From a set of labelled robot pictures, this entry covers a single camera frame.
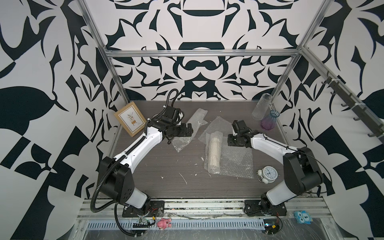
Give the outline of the bubble wrap sheet around vase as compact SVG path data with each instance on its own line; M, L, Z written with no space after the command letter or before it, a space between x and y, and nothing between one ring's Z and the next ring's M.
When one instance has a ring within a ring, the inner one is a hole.
M208 127L203 131L201 136L198 138L202 143L206 143L206 137L216 131L223 133L224 137L233 133L232 124L221 117L216 117Z

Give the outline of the purple blue glass vase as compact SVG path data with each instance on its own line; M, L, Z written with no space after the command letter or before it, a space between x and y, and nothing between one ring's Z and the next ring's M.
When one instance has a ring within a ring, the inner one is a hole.
M261 127L267 131L272 130L276 126L279 116L280 113L278 111L270 110L269 114L262 119Z

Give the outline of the clear glass vase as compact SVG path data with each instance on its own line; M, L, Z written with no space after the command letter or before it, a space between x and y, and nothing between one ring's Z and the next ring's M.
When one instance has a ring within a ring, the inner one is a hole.
M273 96L271 94L267 94L267 93L265 93L261 96L256 107L254 108L254 110L252 112L253 119L258 121L258 120L261 120L265 116L265 114L266 114L266 112L269 109L269 106L271 104L272 98L273 98Z

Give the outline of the white vase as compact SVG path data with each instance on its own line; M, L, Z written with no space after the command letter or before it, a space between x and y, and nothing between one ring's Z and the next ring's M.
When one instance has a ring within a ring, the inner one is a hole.
M218 174L220 172L220 160L222 153L223 133L216 131L210 135L208 144L208 172L210 174Z

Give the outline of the iridescent bubble wrap bundle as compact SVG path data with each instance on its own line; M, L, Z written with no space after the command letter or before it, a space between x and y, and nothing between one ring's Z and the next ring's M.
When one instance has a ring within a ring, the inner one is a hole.
M227 143L222 143L219 158L210 160L210 155L217 154L210 150L211 145L209 142L206 145L205 169L209 174L246 179L255 177L251 149L231 147Z

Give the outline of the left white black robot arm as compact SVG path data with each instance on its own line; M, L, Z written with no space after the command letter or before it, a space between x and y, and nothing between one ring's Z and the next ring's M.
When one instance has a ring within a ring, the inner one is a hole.
M191 137L191 124L183 123L184 112L165 106L145 125L144 133L128 148L113 158L105 157L99 165L98 183L91 198L91 211L106 209L112 204L149 211L150 196L135 187L133 173L145 156L164 139L171 144L175 137Z

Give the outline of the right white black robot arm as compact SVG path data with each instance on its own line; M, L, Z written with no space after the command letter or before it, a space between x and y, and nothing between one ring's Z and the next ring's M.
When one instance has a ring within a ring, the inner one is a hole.
M265 206L278 206L324 182L318 161L309 148L284 145L251 130L243 120L234 121L232 128L233 133L228 135L229 146L258 150L283 165L284 180L263 195Z

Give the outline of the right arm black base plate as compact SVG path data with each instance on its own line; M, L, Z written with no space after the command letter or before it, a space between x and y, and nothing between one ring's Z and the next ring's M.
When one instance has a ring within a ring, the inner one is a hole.
M245 200L244 213L249 217L256 216L286 216L287 208L284 203L272 205L267 199Z

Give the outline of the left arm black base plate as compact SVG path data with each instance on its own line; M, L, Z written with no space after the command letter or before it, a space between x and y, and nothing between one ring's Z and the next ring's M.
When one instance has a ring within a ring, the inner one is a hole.
M151 200L138 209L133 206L124 207L123 218L157 217L162 216L165 208L164 201Z

